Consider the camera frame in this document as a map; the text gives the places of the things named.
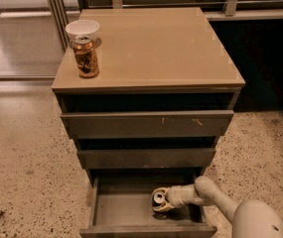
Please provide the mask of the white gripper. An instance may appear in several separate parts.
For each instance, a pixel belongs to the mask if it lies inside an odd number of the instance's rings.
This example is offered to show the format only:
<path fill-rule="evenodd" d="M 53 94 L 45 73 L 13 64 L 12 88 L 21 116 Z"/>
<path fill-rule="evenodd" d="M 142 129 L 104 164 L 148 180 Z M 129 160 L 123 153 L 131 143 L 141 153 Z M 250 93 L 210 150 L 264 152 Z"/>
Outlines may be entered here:
<path fill-rule="evenodd" d="M 159 187 L 153 190 L 152 194 L 167 195 L 167 200 L 157 202 L 152 200 L 152 209 L 154 212 L 168 212 L 175 208 L 181 208 L 183 206 L 194 204 L 200 205 L 202 200 L 199 198 L 195 185 L 174 185 L 171 187 Z"/>

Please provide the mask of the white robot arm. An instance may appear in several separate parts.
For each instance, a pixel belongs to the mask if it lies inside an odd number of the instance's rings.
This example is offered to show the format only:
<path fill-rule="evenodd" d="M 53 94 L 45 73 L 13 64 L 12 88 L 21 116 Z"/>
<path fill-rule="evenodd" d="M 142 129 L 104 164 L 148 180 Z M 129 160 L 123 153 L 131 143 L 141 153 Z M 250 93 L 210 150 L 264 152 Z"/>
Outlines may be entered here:
<path fill-rule="evenodd" d="M 206 176 L 191 184 L 159 187 L 152 192 L 155 212 L 188 205 L 216 206 L 231 224 L 232 238 L 283 238 L 283 220 L 271 206 L 258 199 L 238 203 Z"/>

